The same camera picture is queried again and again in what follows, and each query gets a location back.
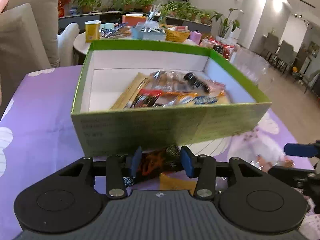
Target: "red vase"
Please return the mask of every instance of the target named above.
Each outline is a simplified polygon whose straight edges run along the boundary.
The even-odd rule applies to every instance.
[[[58,7],[58,16],[59,16],[59,17],[64,16],[64,9],[63,9],[62,6]]]

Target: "cardboard box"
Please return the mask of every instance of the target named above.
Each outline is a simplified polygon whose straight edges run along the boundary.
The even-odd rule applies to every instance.
[[[226,84],[232,104],[109,110],[138,72],[193,71]],[[94,41],[71,118],[86,156],[184,145],[252,130],[269,99],[212,49],[165,41]]]

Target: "table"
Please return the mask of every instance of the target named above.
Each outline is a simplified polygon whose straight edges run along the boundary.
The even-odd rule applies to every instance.
[[[198,46],[198,44],[196,44],[192,40],[186,40],[183,44]],[[85,43],[85,32],[79,34],[73,42],[73,47],[75,48],[75,50],[84,55],[87,54],[89,46],[90,46],[90,43]]]
[[[83,157],[70,118],[81,66],[41,70],[25,76],[0,121],[0,240],[21,231],[13,212],[16,196],[26,187]],[[250,160],[255,151],[281,153],[296,142],[279,118],[268,110],[254,131],[239,136],[190,145],[195,154],[226,161],[231,156]],[[293,158],[297,168],[312,169],[306,158]],[[174,174],[185,179],[184,171]],[[159,189],[159,180],[132,188]],[[105,193],[105,180],[96,178],[95,189]]]

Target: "white lid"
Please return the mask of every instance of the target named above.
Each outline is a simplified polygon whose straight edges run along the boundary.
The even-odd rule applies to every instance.
[[[84,24],[99,24],[99,23],[101,23],[101,21],[96,20],[96,21],[88,21],[88,22],[85,22]]]

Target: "purple tablecloth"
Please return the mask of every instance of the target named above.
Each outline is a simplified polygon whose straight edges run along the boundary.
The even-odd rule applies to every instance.
[[[0,240],[21,231],[13,212],[16,196],[26,187],[83,156],[70,118],[81,66],[61,67],[27,75],[0,121]],[[195,154],[227,161],[231,156],[250,159],[256,151],[275,152],[295,139],[269,110],[257,128],[240,136],[191,145]],[[312,169],[308,159],[295,158],[297,168]],[[184,178],[184,172],[176,177]],[[157,189],[158,179],[134,188]],[[95,188],[105,191],[103,178]]]

